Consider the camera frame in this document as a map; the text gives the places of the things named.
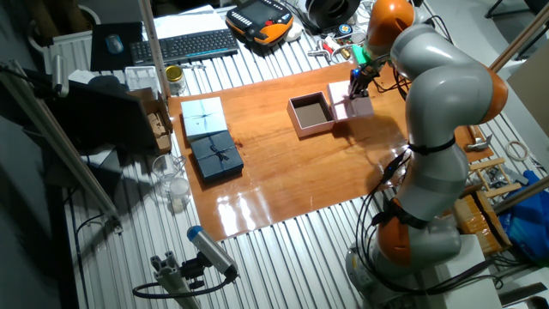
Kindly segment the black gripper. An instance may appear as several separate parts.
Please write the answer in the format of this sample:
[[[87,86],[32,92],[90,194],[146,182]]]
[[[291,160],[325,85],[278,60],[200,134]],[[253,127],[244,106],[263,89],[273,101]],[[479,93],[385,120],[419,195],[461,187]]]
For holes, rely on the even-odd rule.
[[[354,85],[350,88],[349,98],[352,100],[355,98],[357,92],[359,91],[358,86],[364,86],[359,91],[359,97],[364,98],[369,96],[368,85],[375,78],[379,77],[379,71],[376,67],[371,65],[365,65],[358,67],[351,71],[350,81]]]

